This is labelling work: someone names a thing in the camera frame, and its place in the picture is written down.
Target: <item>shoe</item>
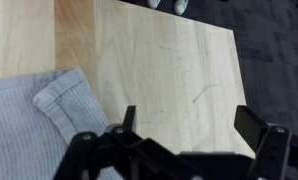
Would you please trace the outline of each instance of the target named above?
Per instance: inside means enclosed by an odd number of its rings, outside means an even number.
[[[185,12],[189,0],[177,0],[175,3],[175,12],[177,15],[181,16]]]
[[[160,0],[147,0],[147,4],[151,9],[156,9],[160,3]]]

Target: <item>gray cloth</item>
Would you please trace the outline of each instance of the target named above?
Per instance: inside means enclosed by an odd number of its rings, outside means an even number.
[[[107,125],[80,68],[0,79],[0,180],[52,179],[75,134]]]

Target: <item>wooden tabletop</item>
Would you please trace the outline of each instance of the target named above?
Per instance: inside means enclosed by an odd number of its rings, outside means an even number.
[[[117,0],[0,0],[0,78],[81,66],[111,123],[175,153],[254,153],[233,127],[244,105],[231,30]]]

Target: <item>gray towel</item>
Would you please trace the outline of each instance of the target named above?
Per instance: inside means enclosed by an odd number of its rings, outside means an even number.
[[[0,79],[0,180],[52,179],[75,134],[107,125],[80,68]]]

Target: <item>light wood surface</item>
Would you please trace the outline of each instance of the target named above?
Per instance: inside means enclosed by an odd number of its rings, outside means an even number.
[[[0,78],[55,68],[53,0],[0,0]]]
[[[132,104],[137,133],[175,153],[253,156],[232,31],[116,0],[0,1],[0,77],[77,65],[111,123]]]

